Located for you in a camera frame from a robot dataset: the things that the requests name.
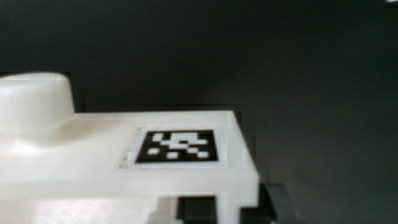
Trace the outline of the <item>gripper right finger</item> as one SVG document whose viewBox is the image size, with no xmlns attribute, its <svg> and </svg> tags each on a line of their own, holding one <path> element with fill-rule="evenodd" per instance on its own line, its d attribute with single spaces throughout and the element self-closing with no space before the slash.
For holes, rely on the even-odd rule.
<svg viewBox="0 0 398 224">
<path fill-rule="evenodd" d="M 265 224 L 288 224 L 291 203 L 286 188 L 279 183 L 259 185 L 259 217 Z"/>
</svg>

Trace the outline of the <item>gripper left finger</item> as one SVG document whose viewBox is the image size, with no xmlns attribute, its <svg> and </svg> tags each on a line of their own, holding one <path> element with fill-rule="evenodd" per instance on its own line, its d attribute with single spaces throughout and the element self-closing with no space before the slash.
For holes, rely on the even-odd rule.
<svg viewBox="0 0 398 224">
<path fill-rule="evenodd" d="M 217 224 L 213 197 L 179 197 L 176 219 L 183 224 Z"/>
</svg>

